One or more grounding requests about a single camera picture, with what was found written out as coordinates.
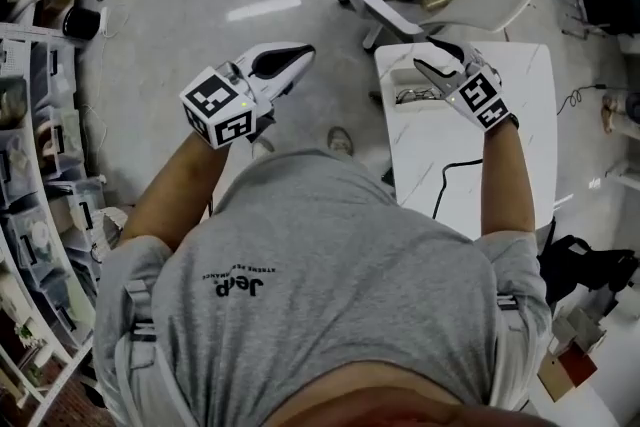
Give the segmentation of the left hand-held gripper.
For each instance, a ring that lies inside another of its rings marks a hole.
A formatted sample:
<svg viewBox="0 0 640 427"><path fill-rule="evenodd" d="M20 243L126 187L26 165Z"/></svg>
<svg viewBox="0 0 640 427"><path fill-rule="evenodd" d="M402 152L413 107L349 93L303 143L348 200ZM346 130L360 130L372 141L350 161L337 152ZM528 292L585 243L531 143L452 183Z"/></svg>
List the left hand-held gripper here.
<svg viewBox="0 0 640 427"><path fill-rule="evenodd" d="M290 92L314 56L310 44L266 43L207 67L180 94L189 124L214 149L255 141L275 123L274 99Z"/></svg>

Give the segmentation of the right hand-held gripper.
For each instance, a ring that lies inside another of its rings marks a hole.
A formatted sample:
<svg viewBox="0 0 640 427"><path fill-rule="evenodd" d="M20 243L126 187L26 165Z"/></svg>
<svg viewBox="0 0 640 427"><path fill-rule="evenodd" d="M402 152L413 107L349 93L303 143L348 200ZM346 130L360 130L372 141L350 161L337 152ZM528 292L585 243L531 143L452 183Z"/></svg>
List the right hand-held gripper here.
<svg viewBox="0 0 640 427"><path fill-rule="evenodd" d="M445 97L445 101L468 121L488 132L511 115L499 73L472 45L441 35L427 41L453 56L444 73L422 59L414 58L415 68Z"/></svg>

